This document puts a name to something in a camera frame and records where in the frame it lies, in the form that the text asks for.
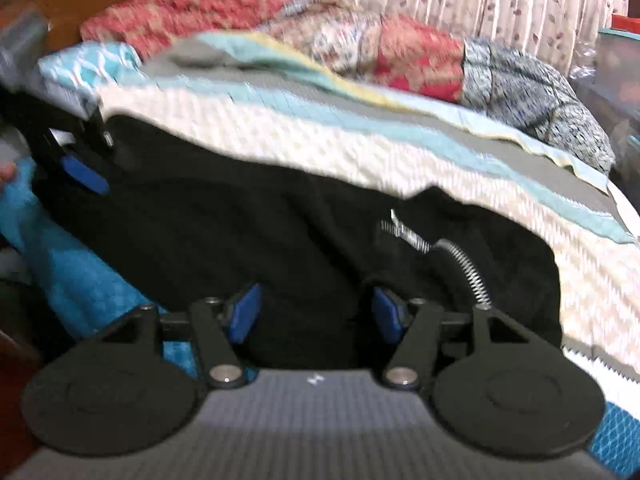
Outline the person's left hand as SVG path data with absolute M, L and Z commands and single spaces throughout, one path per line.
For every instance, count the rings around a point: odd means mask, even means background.
M 17 176 L 17 166 L 15 162 L 9 162 L 5 160 L 0 162 L 0 186 L 5 186 L 7 183 L 12 182 Z

